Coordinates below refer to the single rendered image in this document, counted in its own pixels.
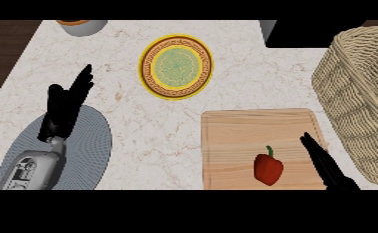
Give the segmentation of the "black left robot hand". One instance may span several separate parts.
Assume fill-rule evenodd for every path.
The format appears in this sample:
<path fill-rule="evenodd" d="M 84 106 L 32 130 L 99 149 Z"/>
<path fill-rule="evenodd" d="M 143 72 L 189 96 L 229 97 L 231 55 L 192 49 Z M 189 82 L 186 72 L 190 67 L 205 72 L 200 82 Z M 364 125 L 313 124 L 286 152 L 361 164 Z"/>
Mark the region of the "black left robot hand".
<path fill-rule="evenodd" d="M 53 137 L 66 139 L 71 135 L 81 105 L 93 87 L 91 65 L 79 72 L 68 90 L 59 84 L 47 89 L 47 112 L 37 139 L 48 142 Z"/>

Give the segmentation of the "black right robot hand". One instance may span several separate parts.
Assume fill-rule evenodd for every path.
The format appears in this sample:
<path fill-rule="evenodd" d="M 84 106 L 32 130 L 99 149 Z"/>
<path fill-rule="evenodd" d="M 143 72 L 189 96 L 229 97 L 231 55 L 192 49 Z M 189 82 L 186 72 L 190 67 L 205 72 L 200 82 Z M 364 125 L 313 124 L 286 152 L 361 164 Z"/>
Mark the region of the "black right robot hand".
<path fill-rule="evenodd" d="M 330 191 L 358 190 L 354 180 L 344 175 L 333 158 L 320 147 L 308 133 L 304 133 L 299 137 L 299 141 L 308 152 L 326 189 Z"/>

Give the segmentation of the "red bell pepper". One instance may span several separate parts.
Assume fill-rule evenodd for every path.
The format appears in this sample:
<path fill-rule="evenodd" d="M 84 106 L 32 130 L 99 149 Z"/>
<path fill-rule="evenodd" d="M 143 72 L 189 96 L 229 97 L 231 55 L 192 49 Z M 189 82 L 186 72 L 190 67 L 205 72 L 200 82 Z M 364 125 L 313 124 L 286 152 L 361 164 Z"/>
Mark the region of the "red bell pepper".
<path fill-rule="evenodd" d="M 254 159 L 254 178 L 271 186 L 283 173 L 283 163 L 274 158 L 273 148 L 265 146 L 267 153 L 258 154 Z"/>

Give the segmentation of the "pale wooden cutting board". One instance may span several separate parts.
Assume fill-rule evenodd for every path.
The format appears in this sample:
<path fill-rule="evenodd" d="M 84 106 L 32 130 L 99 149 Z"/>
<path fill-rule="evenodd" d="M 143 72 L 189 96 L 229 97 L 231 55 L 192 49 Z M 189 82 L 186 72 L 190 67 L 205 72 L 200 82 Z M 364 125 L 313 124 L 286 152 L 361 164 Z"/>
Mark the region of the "pale wooden cutting board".
<path fill-rule="evenodd" d="M 308 133 L 326 147 L 310 109 L 206 111 L 200 116 L 202 179 L 205 189 L 323 189 L 299 137 Z M 254 159 L 273 148 L 283 163 L 277 182 L 267 186 L 254 177 Z"/>

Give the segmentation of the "beige wicker basket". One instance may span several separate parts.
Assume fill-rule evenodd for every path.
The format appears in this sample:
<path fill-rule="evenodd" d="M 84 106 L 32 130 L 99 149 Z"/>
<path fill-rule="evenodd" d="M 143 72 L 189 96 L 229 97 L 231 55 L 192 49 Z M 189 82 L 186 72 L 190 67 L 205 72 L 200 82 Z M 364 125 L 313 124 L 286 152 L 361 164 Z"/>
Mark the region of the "beige wicker basket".
<path fill-rule="evenodd" d="M 335 35 L 311 86 L 354 166 L 378 184 L 378 26 Z"/>

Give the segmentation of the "round grey placemat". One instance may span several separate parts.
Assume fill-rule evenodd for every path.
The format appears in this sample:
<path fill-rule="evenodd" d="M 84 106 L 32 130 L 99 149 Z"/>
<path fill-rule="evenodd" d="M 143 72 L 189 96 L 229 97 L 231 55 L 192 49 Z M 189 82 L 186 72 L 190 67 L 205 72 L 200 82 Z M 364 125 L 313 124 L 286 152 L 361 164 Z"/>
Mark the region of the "round grey placemat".
<path fill-rule="evenodd" d="M 25 150 L 50 151 L 37 139 L 44 116 L 40 116 L 19 133 L 0 165 L 0 179 L 13 159 Z M 54 190 L 93 190 L 106 170 L 112 148 L 107 121 L 100 112 L 82 105 L 75 126 L 66 139 L 66 164 Z"/>

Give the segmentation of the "grey pot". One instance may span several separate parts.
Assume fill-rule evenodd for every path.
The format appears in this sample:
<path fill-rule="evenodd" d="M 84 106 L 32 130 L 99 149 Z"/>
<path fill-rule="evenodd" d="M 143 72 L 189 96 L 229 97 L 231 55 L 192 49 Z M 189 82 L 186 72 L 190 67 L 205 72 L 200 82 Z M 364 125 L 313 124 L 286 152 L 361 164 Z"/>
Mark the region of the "grey pot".
<path fill-rule="evenodd" d="M 106 20 L 57 20 L 65 32 L 75 37 L 96 34 L 107 24 Z"/>

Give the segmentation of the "yellow brown patterned plate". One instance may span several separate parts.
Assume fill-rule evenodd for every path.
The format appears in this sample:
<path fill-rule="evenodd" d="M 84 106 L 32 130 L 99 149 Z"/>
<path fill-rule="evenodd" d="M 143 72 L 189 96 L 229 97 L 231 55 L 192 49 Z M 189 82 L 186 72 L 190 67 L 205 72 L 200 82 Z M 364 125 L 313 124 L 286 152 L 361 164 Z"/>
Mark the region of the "yellow brown patterned plate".
<path fill-rule="evenodd" d="M 190 35 L 169 34 L 144 48 L 138 79 L 152 95 L 181 100 L 196 95 L 212 77 L 214 59 L 203 42 Z"/>

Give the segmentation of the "black appliance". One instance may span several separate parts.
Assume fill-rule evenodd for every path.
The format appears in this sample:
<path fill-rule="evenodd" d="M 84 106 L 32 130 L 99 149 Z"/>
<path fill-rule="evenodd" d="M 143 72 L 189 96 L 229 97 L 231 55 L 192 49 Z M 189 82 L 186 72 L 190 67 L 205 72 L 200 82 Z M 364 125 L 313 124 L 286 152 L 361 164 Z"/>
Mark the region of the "black appliance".
<path fill-rule="evenodd" d="M 327 48 L 333 36 L 364 23 L 360 19 L 260 20 L 267 48 Z"/>

